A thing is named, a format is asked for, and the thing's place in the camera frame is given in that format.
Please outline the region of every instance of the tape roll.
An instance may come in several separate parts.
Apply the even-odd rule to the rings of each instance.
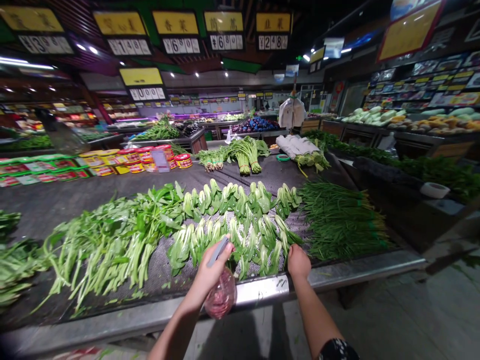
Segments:
[[[289,158],[287,155],[285,155],[285,154],[277,155],[277,156],[276,156],[276,159],[277,159],[278,161],[289,161],[289,160],[290,160],[290,158]]]
[[[420,188],[420,192],[434,199],[443,199],[450,192],[450,189],[435,182],[426,182]]]

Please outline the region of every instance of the price display board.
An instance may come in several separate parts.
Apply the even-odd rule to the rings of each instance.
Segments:
[[[256,13],[256,49],[281,51],[289,46],[292,15],[289,12]]]
[[[244,51],[244,18],[240,11],[204,11],[208,42],[214,52]]]
[[[121,68],[120,75],[133,101],[169,100],[157,67]]]
[[[115,56],[153,54],[149,36],[137,11],[94,11],[93,17]]]
[[[75,47],[52,10],[0,5],[0,15],[31,54],[75,55]]]
[[[390,23],[378,52],[377,62],[422,50],[430,41],[445,0],[430,2]]]
[[[201,53],[199,27],[193,11],[153,11],[163,52],[169,56]]]
[[[308,69],[309,74],[316,73],[320,70],[320,65],[324,59],[324,54],[325,46],[310,55],[310,68]]]

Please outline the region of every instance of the hand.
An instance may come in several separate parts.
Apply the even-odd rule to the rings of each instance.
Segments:
[[[218,256],[218,259],[213,263],[212,267],[207,267],[207,264],[219,243],[220,242],[217,242],[212,247],[209,247],[203,254],[201,263],[198,266],[198,272],[196,273],[195,280],[192,284],[192,288],[195,287],[196,291],[203,296],[204,300],[209,294],[209,291],[219,281],[220,275],[224,271],[225,263],[230,258],[232,252],[235,251],[234,245],[229,242],[223,252]]]
[[[302,250],[297,244],[290,246],[288,251],[288,272],[292,279],[307,279],[310,270],[312,270],[312,264],[305,251]]]

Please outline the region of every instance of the tiled floor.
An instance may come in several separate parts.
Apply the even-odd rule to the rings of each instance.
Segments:
[[[364,298],[349,310],[336,293],[320,296],[362,359],[470,360],[480,354],[480,271],[475,280],[447,268],[426,283],[410,283]],[[107,359],[144,359],[115,351]],[[185,359],[308,359],[298,303],[234,313],[197,324]]]

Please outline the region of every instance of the ceiling light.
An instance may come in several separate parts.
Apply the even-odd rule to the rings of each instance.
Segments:
[[[9,57],[0,57],[0,60],[9,61],[9,62],[12,62],[12,63],[22,63],[22,64],[28,64],[29,63],[28,61],[25,61],[25,60],[12,59],[12,58],[9,58]]]
[[[23,62],[12,62],[12,61],[3,61],[3,60],[0,60],[0,64],[21,66],[26,68],[37,68],[37,69],[48,69],[48,70],[54,69],[53,67],[48,65],[36,65],[36,64],[30,64],[30,63],[25,64]]]

